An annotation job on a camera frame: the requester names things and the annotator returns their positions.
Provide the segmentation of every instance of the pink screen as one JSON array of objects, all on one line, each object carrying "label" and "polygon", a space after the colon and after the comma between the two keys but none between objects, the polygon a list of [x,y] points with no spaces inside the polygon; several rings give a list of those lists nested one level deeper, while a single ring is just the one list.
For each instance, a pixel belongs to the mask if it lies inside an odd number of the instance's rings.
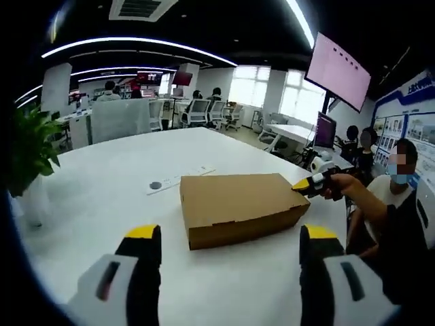
[{"label": "pink screen", "polygon": [[321,33],[317,34],[307,78],[361,111],[370,83],[369,73]]}]

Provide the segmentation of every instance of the computer monitor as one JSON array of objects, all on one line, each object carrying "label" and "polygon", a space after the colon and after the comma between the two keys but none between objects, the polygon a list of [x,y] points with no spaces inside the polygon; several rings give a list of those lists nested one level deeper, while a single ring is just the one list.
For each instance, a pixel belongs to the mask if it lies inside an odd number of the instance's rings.
[{"label": "computer monitor", "polygon": [[337,123],[333,119],[319,112],[317,116],[314,146],[333,148],[336,127]]},{"label": "computer monitor", "polygon": [[318,33],[305,79],[331,91],[360,112],[370,83],[370,74],[342,47]]},{"label": "computer monitor", "polygon": [[192,80],[193,74],[186,73],[185,71],[177,71],[172,81],[173,85],[189,86]]}]

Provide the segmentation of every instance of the blue face mask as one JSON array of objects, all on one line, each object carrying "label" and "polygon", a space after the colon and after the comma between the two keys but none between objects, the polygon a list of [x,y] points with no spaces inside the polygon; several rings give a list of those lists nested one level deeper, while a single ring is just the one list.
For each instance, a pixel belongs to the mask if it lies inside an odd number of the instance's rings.
[{"label": "blue face mask", "polygon": [[398,185],[404,185],[405,183],[408,183],[408,181],[410,181],[413,177],[413,175],[398,175],[397,165],[395,164],[388,164],[387,170],[391,179]]}]

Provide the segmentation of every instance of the dark hair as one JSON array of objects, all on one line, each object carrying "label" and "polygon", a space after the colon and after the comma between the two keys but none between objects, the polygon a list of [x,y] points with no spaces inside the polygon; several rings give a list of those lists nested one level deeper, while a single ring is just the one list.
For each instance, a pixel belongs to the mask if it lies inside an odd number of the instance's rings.
[{"label": "dark hair", "polygon": [[203,96],[201,95],[201,91],[200,90],[195,90],[193,92],[193,98],[202,98]]},{"label": "dark hair", "polygon": [[212,95],[220,95],[221,94],[221,90],[219,87],[216,87],[213,89],[213,94]]},{"label": "dark hair", "polygon": [[370,140],[371,140],[370,145],[374,145],[376,143],[376,140],[378,139],[378,134],[376,133],[376,131],[372,127],[364,128],[362,130],[362,132],[364,132],[364,131],[366,131],[370,134]]},{"label": "dark hair", "polygon": [[353,125],[348,127],[346,135],[350,141],[354,141],[358,138],[359,133],[358,127]]},{"label": "dark hair", "polygon": [[142,93],[140,90],[133,90],[131,92],[131,97],[130,98],[142,98]]},{"label": "dark hair", "polygon": [[419,154],[417,153],[417,148],[415,148],[415,145],[413,144],[412,141],[405,139],[405,138],[401,138],[397,141],[396,146],[398,149],[399,149],[399,147],[401,149],[404,149],[400,153],[403,153],[403,152],[405,153],[407,164],[417,163],[417,160],[419,158]]},{"label": "dark hair", "polygon": [[106,90],[113,90],[115,88],[115,82],[113,80],[107,81],[106,84],[104,85],[104,88]]}]

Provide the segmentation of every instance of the bright window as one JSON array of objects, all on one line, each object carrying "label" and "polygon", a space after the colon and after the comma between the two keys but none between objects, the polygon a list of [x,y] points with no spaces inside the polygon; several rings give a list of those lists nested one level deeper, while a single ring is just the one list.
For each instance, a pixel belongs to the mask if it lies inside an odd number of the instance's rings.
[{"label": "bright window", "polygon": [[302,71],[289,70],[286,80],[279,112],[316,125],[326,91],[303,79]]},{"label": "bright window", "polygon": [[162,75],[162,81],[160,82],[160,87],[158,88],[158,93],[160,95],[168,94],[170,79],[171,79],[170,73],[165,73],[164,75]]},{"label": "bright window", "polygon": [[270,67],[238,66],[232,75],[228,100],[263,106],[270,73]]}]

